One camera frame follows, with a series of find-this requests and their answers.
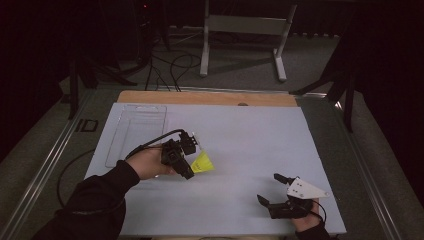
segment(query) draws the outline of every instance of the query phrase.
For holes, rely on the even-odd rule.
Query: black cable on floor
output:
[[[66,170],[73,164],[75,163],[77,160],[81,159],[82,157],[84,157],[85,155],[94,152],[95,149],[91,149],[88,150],[86,152],[81,153],[80,155],[78,155],[76,158],[72,159],[68,164],[66,164],[66,166],[63,168],[62,172],[59,174],[59,177],[57,179],[57,183],[56,183],[56,195],[57,195],[57,200],[59,200],[60,206],[62,206],[62,208],[65,207],[65,204],[63,203],[62,197],[60,195],[60,183],[62,181],[62,177],[65,174]]]
[[[155,56],[155,55],[153,55],[152,54],[152,58],[155,58],[155,59],[158,59],[158,60],[160,60],[160,61],[162,61],[162,62],[165,62],[165,63],[168,63],[169,65],[170,65],[170,69],[169,69],[169,71],[170,71],[170,74],[171,74],[171,77],[172,77],[172,81],[173,81],[173,83],[174,83],[174,86],[175,86],[175,90],[177,91],[177,92],[181,92],[181,88],[179,87],[179,84],[178,84],[178,80],[184,75],[184,74],[186,74],[191,68],[194,68],[194,67],[197,67],[197,66],[200,66],[200,57],[199,56],[196,56],[196,55],[193,55],[193,54],[191,54],[191,53],[189,53],[189,52],[186,52],[186,51],[182,51],[182,50],[174,50],[174,51],[172,51],[172,52],[182,52],[182,53],[184,53],[183,55],[181,55],[181,56],[178,56],[178,57],[176,57],[176,58],[174,58],[174,60],[172,60],[172,62],[169,62],[169,61],[167,61],[167,60],[165,60],[165,59],[163,59],[163,58],[160,58],[160,57],[158,57],[158,56]],[[183,57],[190,57],[190,64],[189,65],[187,65],[187,66],[184,66],[184,65],[180,65],[180,64],[176,64],[176,61],[177,60],[179,60],[179,59],[181,59],[181,58],[183,58]],[[198,62],[197,63],[194,63],[194,58],[196,58],[196,59],[198,59]],[[153,66],[153,64],[151,65],[152,67],[153,67],[153,69],[155,70],[155,72],[156,72],[156,74],[158,74],[158,79],[156,79],[156,81],[158,81],[159,79],[167,86],[167,88],[168,88],[168,90],[170,90],[170,88],[168,87],[168,85],[166,84],[166,82],[165,82],[165,80],[161,77],[161,75],[160,75],[160,71],[159,71],[159,69],[157,69],[157,68],[155,68],[154,66]],[[175,67],[178,67],[178,68],[183,68],[184,69],[184,71],[183,71],[183,73],[181,73],[178,77],[176,77],[175,75],[174,75],[174,68]]]

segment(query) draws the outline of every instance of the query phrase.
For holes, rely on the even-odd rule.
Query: white table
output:
[[[295,101],[291,96],[211,93],[156,95],[148,92],[139,92],[139,95],[138,92],[126,92],[124,95],[120,100],[133,103],[121,101],[113,106],[86,177],[110,170],[105,166],[105,160],[122,109],[126,105],[139,105],[140,101],[142,106],[166,107],[165,132],[177,128],[195,131],[216,170],[196,174],[190,180],[177,175],[140,182],[126,195],[127,216],[122,235],[292,235],[294,229],[290,221],[271,219],[268,210],[256,199],[256,194],[268,198],[272,203],[287,199],[287,186],[274,180],[274,173],[287,177],[299,176],[328,191],[331,196],[320,201],[327,211],[327,231],[330,234],[346,231],[306,120],[301,109],[293,105]],[[172,102],[173,99],[186,104],[163,103]],[[196,99],[212,105],[187,104],[196,102]],[[258,99],[258,102],[261,99],[265,102],[279,99],[282,101],[277,105],[284,105],[286,100],[291,107],[223,106],[214,102],[225,99],[227,102],[248,104],[249,99],[252,102],[254,99]],[[192,162],[194,157],[187,156],[187,161]]]

